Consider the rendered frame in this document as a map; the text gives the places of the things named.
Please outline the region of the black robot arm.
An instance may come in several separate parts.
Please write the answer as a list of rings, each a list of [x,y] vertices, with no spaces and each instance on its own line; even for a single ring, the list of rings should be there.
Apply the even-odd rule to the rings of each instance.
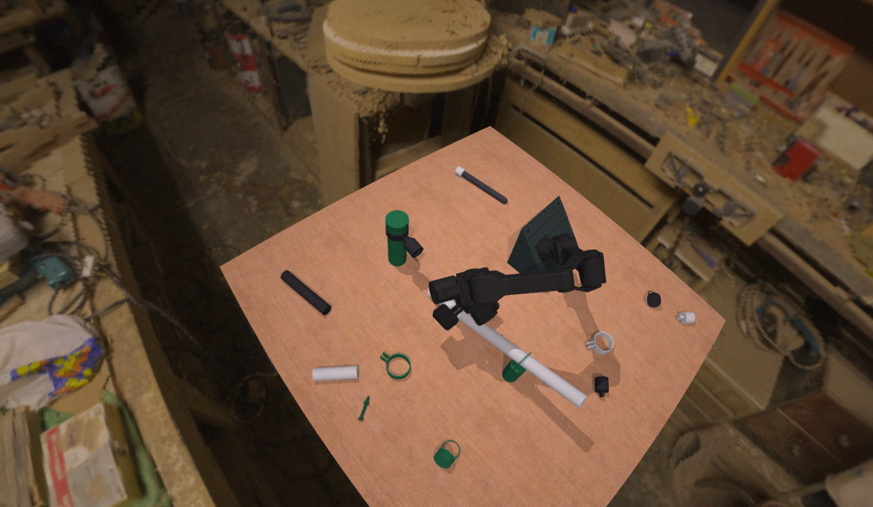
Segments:
[[[563,265],[555,270],[521,274],[502,274],[497,270],[490,272],[486,267],[473,268],[457,273],[456,277],[452,275],[430,280],[428,289],[434,305],[460,298],[462,305],[467,305],[463,310],[471,313],[477,325],[483,325],[498,314],[498,301],[502,296],[549,291],[590,292],[603,286],[601,283],[606,283],[603,252],[578,248],[574,237],[568,233],[555,235],[553,239],[544,235],[535,248],[542,262],[553,258],[556,263]],[[581,287],[574,285],[574,269],[579,272]]]

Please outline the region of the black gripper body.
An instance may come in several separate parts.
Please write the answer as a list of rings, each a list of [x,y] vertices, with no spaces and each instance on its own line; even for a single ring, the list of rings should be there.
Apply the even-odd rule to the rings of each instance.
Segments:
[[[442,325],[445,330],[450,330],[452,327],[455,327],[459,319],[457,315],[459,315],[467,305],[462,305],[461,299],[455,299],[456,305],[453,308],[446,307],[445,304],[440,305],[440,307],[433,310],[433,318]]]

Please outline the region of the grey metal band with two ears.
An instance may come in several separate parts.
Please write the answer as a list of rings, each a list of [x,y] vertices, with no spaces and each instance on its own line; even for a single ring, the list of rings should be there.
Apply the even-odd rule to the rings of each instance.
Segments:
[[[605,338],[607,338],[607,340],[608,340],[608,351],[611,351],[611,349],[613,349],[613,344],[614,344],[614,343],[613,343],[613,338],[612,338],[608,333],[606,333],[606,332],[601,332],[601,331],[598,332],[598,333],[596,333],[595,336],[593,336],[593,337],[591,338],[591,342],[586,342],[586,344],[591,344],[591,346],[586,347],[586,349],[593,349],[593,350],[594,350],[596,353],[598,353],[598,354],[605,354],[605,353],[608,352],[608,351],[600,350],[600,349],[597,347],[597,344],[596,344],[596,342],[595,342],[595,340],[596,340],[596,336],[604,336]],[[585,344],[585,346],[586,346],[586,344]]]

